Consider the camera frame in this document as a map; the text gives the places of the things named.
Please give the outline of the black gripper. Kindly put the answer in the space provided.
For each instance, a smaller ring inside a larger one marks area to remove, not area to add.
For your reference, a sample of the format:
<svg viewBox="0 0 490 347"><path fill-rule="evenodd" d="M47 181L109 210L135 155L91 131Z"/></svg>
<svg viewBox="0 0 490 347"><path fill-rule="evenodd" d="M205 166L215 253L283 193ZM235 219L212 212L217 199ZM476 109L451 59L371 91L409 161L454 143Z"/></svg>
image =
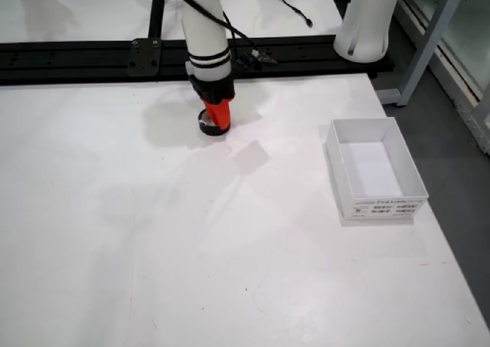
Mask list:
<svg viewBox="0 0 490 347"><path fill-rule="evenodd" d="M230 127L230 101L235 97L234 78L231 74L220 80L203 81L195 75L189 76L194 91L202 99L205 112L220 128Z"/></svg>

